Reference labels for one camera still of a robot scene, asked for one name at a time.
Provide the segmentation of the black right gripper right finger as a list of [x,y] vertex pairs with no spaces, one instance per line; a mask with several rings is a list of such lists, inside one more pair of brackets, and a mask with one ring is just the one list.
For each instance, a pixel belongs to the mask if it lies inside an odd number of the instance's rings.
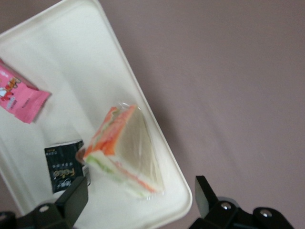
[[195,200],[200,217],[191,229],[292,229],[284,215],[268,207],[244,211],[233,199],[218,198],[205,176],[196,176]]

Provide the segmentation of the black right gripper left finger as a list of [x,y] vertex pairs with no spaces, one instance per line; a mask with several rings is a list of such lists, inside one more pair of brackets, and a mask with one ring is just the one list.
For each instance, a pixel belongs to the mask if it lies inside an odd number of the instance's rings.
[[0,213],[2,229],[72,229],[88,202],[87,178],[77,177],[53,202],[38,205],[17,218],[12,211]]

